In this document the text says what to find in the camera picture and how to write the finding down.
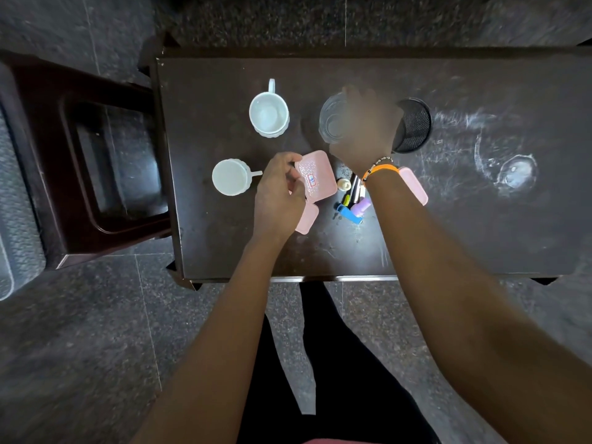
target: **dark wooden table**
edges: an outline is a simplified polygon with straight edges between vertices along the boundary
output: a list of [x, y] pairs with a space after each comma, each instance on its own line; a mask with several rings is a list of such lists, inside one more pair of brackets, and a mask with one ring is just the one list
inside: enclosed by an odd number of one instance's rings
[[[257, 179], [246, 193], [223, 196], [212, 185], [214, 165], [234, 157], [256, 171], [278, 151], [326, 150], [320, 107], [345, 83], [427, 104], [429, 141], [396, 161], [418, 176], [427, 209], [493, 273], [571, 273], [592, 228], [592, 52], [585, 48], [176, 50], [155, 69], [175, 262], [187, 279], [227, 280], [252, 231]], [[270, 77], [290, 109], [288, 130], [272, 139], [248, 116]], [[534, 160], [530, 187], [513, 189], [500, 177], [514, 156]], [[331, 163], [336, 176], [347, 173]], [[308, 235], [292, 235], [276, 278], [396, 277], [374, 210], [355, 225], [335, 215], [341, 197], [318, 203]]]

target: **right hand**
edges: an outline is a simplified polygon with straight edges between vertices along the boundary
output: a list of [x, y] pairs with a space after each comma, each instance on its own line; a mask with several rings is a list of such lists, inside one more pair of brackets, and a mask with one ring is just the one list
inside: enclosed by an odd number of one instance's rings
[[329, 152], [341, 159], [360, 178], [385, 156], [393, 152], [393, 140], [403, 118], [403, 110], [381, 103], [372, 89], [361, 95], [354, 86], [343, 88], [347, 96], [349, 131]]

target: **black pants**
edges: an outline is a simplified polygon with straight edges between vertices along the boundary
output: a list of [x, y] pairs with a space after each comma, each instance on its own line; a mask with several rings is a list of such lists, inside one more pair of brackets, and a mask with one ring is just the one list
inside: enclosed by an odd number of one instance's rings
[[300, 412], [265, 317], [237, 442], [439, 443], [411, 395], [347, 328], [324, 284], [300, 283], [300, 293], [317, 414]]

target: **ceramic cup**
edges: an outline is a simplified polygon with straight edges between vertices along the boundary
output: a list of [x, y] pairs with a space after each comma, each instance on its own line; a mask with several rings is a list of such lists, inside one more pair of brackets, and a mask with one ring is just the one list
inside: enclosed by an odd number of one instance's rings
[[251, 186], [253, 176], [261, 176], [263, 171], [251, 171], [251, 168], [237, 158], [227, 158], [216, 164], [212, 171], [214, 187], [226, 196], [245, 193]]
[[290, 112], [284, 98], [275, 93], [275, 79], [269, 80], [267, 92], [253, 98], [249, 118], [255, 131], [267, 138], [278, 137], [288, 129]]

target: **tabletop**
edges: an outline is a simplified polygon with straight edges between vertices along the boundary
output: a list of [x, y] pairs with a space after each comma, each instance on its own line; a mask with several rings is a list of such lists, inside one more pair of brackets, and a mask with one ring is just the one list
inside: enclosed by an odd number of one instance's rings
[[[154, 68], [175, 260], [185, 278], [227, 280], [252, 233], [258, 179], [224, 196], [211, 180], [216, 163], [239, 158], [257, 171], [278, 151], [327, 150], [320, 108], [346, 83], [428, 106], [429, 140], [395, 161], [414, 171], [426, 208], [485, 268], [555, 276], [577, 265], [592, 224], [592, 52], [585, 48], [195, 50], [168, 52]], [[278, 138], [256, 133], [248, 115], [269, 78], [290, 109]], [[348, 174], [330, 160], [336, 177]], [[530, 177], [507, 177], [523, 164]], [[342, 197], [317, 204], [319, 216], [307, 235], [288, 240], [275, 278], [396, 277], [374, 210], [355, 225], [335, 214]]]

